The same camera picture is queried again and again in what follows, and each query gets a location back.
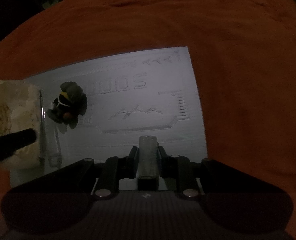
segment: plush toy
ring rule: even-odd
[[[76,82],[65,82],[60,86],[62,92],[53,101],[53,108],[48,109],[46,114],[57,123],[70,125],[75,128],[78,115],[84,115],[87,109],[87,97]]]

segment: orange tablecloth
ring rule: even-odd
[[[289,192],[296,238],[292,0],[65,0],[0,42],[0,79],[173,46],[190,51],[209,156]],[[0,171],[0,199],[8,188]]]

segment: white embossed board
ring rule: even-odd
[[[128,155],[139,136],[155,135],[168,155],[200,162],[207,157],[200,100],[187,47],[131,52],[88,60],[32,76],[45,107],[59,95],[60,84],[74,81],[88,98],[86,114],[75,129],[56,129],[55,147],[62,166],[82,158],[104,162]],[[46,173],[52,169],[46,167]]]

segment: screw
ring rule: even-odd
[[[183,194],[186,196],[186,197],[196,197],[198,196],[199,192],[193,188],[189,188],[189,189],[185,189],[183,191]]]
[[[108,197],[111,194],[111,191],[105,188],[98,189],[95,194],[98,197]]]

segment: crumpled paper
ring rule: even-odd
[[[39,89],[21,80],[0,81],[0,136],[33,128],[40,131]],[[40,165],[39,139],[0,162],[0,168],[27,169]]]

